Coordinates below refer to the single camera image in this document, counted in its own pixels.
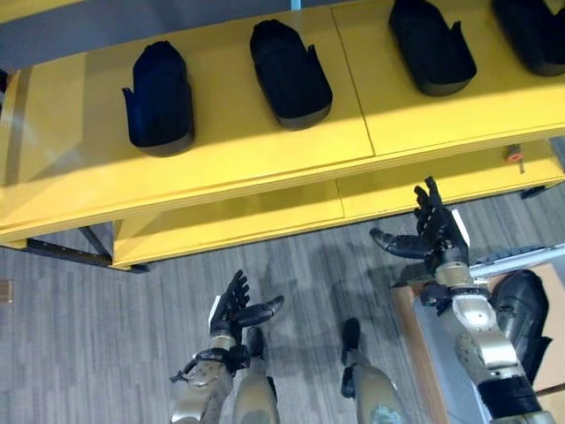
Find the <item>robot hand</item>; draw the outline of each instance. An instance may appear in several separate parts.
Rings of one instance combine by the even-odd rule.
[[[429,194],[419,185],[414,189],[419,205],[414,210],[418,219],[417,236],[395,236],[378,228],[371,230],[371,236],[387,252],[404,258],[423,259],[431,274],[449,262],[469,265],[469,247],[451,212],[443,206],[432,177],[426,178],[426,185]]]
[[[417,186],[417,236],[395,236],[379,229],[371,236],[392,254],[423,259],[435,282],[420,293],[422,303],[437,309],[444,328],[455,338],[456,356],[497,424],[554,423],[541,411],[514,346],[498,327],[487,287],[473,283],[469,247],[451,212],[443,206],[433,178],[429,194]]]
[[[242,329],[269,320],[284,302],[283,296],[277,296],[248,307],[248,291],[247,277],[240,269],[215,304],[208,349],[194,355],[183,370],[170,377],[172,382],[187,384],[171,422],[216,424],[220,421],[235,373],[249,367],[249,353],[241,344]]]
[[[249,285],[241,269],[231,279],[228,290],[220,297],[214,315],[210,320],[210,336],[230,334],[241,345],[242,329],[259,325],[269,320],[284,303],[283,296],[277,296],[266,303],[248,307]]]

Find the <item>metal forearm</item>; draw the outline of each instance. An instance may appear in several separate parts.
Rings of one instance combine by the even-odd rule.
[[[213,337],[211,349],[228,351],[236,344],[233,337]],[[233,387],[233,377],[226,364],[217,360],[199,360],[185,378],[186,388],[177,403],[171,422],[217,424],[222,406]]]
[[[457,289],[451,307],[441,319],[456,337],[456,355],[472,381],[479,385],[493,379],[524,375],[516,350],[496,321],[496,312],[484,294],[475,294],[469,268],[462,263],[446,264],[436,270],[436,279]]]
[[[486,288],[473,284],[468,267],[461,262],[438,267],[436,280],[447,288],[449,298],[441,320],[456,337],[457,358],[477,384],[493,422],[554,423],[550,413],[541,411],[514,346],[500,330]]]

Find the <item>black hand cover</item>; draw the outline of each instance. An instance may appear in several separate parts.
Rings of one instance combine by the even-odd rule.
[[[541,279],[529,270],[513,272],[494,289],[498,325],[516,349],[530,383],[551,338],[543,337],[549,304]]]
[[[333,95],[314,46],[278,20],[255,26],[250,41],[257,79],[279,124],[291,130],[321,121]]]
[[[277,296],[269,302],[248,307],[248,291],[247,277],[240,269],[233,276],[228,290],[220,297],[210,321],[211,336],[225,331],[230,333],[239,345],[241,344],[242,328],[268,321],[284,303],[284,297]]]
[[[544,0],[493,0],[516,54],[534,73],[565,73],[565,8],[553,15]]]
[[[477,74],[461,22],[449,28],[434,5],[424,0],[395,0],[389,24],[422,93],[451,95]]]
[[[194,139],[192,90],[186,64],[169,42],[147,46],[124,88],[130,141],[150,155],[173,155]]]

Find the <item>wooden table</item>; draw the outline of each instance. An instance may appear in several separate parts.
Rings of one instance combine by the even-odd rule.
[[[565,134],[565,75],[524,69],[488,0],[435,3],[449,24],[463,22],[478,67],[442,98],[414,87],[384,0],[205,26],[20,71],[0,120],[0,242],[27,248],[34,236],[110,221],[107,265],[127,269],[404,212],[429,174],[447,201],[562,181],[544,139]],[[307,130],[278,126],[254,75],[252,28],[272,18],[315,44],[334,92],[330,114]],[[196,110],[194,146],[168,158],[131,145],[121,93],[157,40],[184,56]],[[524,174],[504,161],[513,143]]]

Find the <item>metal bracket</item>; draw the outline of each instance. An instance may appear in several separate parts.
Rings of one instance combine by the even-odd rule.
[[[80,232],[87,238],[93,245],[98,254],[91,254],[81,250],[72,249],[70,247],[59,246],[46,241],[37,240],[35,238],[28,238],[26,245],[21,249],[6,246],[6,248],[13,248],[20,252],[28,252],[30,254],[38,254],[48,258],[61,259],[63,261],[71,261],[77,263],[85,263],[86,265],[94,265],[95,267],[115,269],[117,271],[131,272],[133,274],[143,274],[149,271],[146,264],[131,265],[129,269],[113,268],[112,256],[96,237],[94,232],[89,227],[82,227]]]

